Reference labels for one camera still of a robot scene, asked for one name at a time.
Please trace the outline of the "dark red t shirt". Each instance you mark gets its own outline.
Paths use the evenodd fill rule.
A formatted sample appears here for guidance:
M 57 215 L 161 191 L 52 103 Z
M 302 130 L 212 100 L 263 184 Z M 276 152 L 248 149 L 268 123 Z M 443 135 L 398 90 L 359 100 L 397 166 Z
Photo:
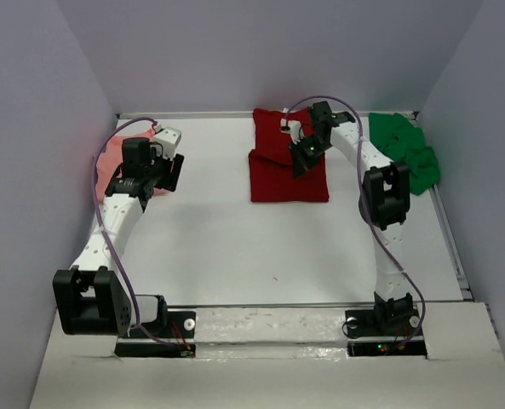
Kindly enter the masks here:
M 303 176 L 293 177 L 291 138 L 280 129 L 284 114 L 253 111 L 255 146 L 248 155 L 250 201 L 253 203 L 326 203 L 330 199 L 325 158 Z

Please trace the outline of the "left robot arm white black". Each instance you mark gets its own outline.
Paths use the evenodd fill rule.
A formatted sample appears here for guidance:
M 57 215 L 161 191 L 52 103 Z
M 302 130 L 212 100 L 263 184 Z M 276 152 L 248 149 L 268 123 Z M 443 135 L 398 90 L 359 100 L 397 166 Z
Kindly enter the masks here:
M 138 325 L 153 333 L 167 327 L 164 297 L 131 291 L 120 257 L 155 190 L 175 191 L 184 161 L 176 151 L 180 141 L 181 132 L 171 128 L 151 138 L 123 140 L 122 161 L 96 210 L 87 244 L 71 267 L 53 278 L 65 334 L 123 336 Z

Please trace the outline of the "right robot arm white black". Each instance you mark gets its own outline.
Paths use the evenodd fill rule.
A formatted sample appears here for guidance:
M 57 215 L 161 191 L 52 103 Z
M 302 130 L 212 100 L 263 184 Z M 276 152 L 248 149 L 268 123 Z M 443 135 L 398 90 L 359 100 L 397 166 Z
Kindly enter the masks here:
M 312 170 L 329 149 L 338 150 L 356 170 L 359 213 L 374 243 L 374 304 L 348 312 L 344 327 L 350 337 L 389 334 L 418 315 L 399 260 L 403 225 L 410 210 L 409 168 L 374 146 L 352 108 L 333 112 L 327 101 L 320 101 L 307 109 L 307 115 L 307 125 L 288 114 L 280 121 L 281 131 L 290 136 L 293 176 Z

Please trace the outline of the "folded pink t shirt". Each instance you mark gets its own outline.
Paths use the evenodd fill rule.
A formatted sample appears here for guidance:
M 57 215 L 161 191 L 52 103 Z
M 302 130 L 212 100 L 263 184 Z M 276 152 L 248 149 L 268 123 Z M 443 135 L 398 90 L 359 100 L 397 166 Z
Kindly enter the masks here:
M 131 137 L 145 137 L 151 140 L 154 136 L 153 129 L 131 134 L 124 131 L 121 135 L 115 135 L 107 144 L 105 151 L 100 155 L 97 165 L 97 182 L 95 184 L 95 191 L 97 199 L 103 202 L 105 198 L 105 191 L 108 187 L 112 175 L 117 167 L 123 162 L 122 145 L 125 139 Z

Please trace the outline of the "crumpled green t shirt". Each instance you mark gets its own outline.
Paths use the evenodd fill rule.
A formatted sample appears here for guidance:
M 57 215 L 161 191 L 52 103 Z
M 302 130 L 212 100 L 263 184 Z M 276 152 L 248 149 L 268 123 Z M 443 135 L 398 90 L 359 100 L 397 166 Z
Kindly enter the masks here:
M 368 119 L 371 143 L 393 162 L 409 167 L 412 194 L 420 196 L 439 182 L 439 162 L 421 128 L 398 113 L 372 112 Z

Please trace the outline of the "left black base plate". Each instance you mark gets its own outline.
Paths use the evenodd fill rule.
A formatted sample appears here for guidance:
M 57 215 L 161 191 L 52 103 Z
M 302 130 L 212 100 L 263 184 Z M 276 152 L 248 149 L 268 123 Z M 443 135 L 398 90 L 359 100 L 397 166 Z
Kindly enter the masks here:
M 195 311 L 170 309 L 165 327 L 156 322 L 144 324 L 144 327 L 161 343 L 140 330 L 132 330 L 129 335 L 117 340 L 114 354 L 119 358 L 194 358 L 196 324 Z

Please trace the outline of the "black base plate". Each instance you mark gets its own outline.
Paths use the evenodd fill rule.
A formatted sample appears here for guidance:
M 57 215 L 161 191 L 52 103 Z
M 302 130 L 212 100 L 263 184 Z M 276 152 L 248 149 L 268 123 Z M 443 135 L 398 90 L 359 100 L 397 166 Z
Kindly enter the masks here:
M 347 355 L 352 358 L 426 358 L 423 331 L 419 330 L 410 338 L 416 331 L 419 318 L 417 308 L 403 317 L 389 319 L 376 316 L 373 307 L 347 310 L 341 325 L 341 332 L 347 339 Z
M 119 358 L 194 358 L 196 324 L 195 311 L 170 309 L 165 327 L 156 322 L 144 324 L 144 327 L 161 343 L 140 330 L 132 330 L 129 335 L 117 340 L 114 354 Z

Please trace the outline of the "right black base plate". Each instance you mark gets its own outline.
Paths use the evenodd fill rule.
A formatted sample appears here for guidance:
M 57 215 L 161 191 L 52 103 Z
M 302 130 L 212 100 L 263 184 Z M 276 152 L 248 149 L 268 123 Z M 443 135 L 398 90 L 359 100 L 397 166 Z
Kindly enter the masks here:
M 347 339 L 347 355 L 352 358 L 426 358 L 423 331 L 419 330 L 410 338 L 416 331 L 419 318 L 417 308 L 403 317 L 389 319 L 376 316 L 373 307 L 347 310 L 341 325 L 341 332 Z

